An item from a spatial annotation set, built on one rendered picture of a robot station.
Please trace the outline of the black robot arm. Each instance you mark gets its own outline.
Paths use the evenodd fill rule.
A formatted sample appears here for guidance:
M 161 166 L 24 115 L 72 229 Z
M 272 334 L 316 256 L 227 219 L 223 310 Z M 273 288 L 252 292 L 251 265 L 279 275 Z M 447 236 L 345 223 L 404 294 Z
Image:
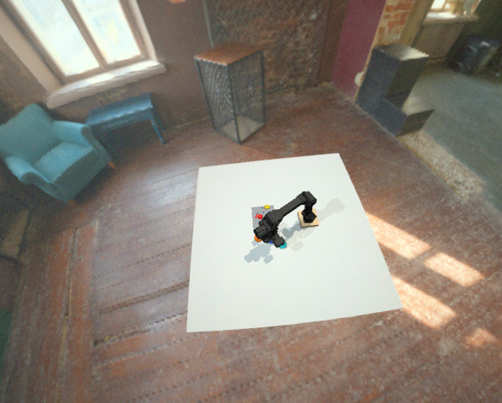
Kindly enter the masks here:
M 270 242 L 270 238 L 273 237 L 270 232 L 274 232 L 283 218 L 301 205 L 304 205 L 304 209 L 301 212 L 304 223 L 313 223 L 316 219 L 316 215 L 312 211 L 312 206 L 316 204 L 316 201 L 317 199 L 309 191 L 303 191 L 282 208 L 267 212 L 261 220 L 263 224 L 254 229 L 255 236 L 264 243 Z

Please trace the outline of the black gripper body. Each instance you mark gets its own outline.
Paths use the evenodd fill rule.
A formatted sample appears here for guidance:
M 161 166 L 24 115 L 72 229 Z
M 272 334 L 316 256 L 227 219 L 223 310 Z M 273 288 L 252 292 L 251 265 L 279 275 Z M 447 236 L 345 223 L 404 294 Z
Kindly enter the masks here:
M 259 226 L 261 226 L 262 224 L 263 223 L 260 221 Z M 283 237 L 280 237 L 278 234 L 278 229 L 279 228 L 277 227 L 277 229 L 274 232 L 270 232 L 270 234 L 273 236 L 272 237 L 272 239 L 274 240 L 273 244 L 277 249 L 285 244 L 285 240 L 283 239 Z

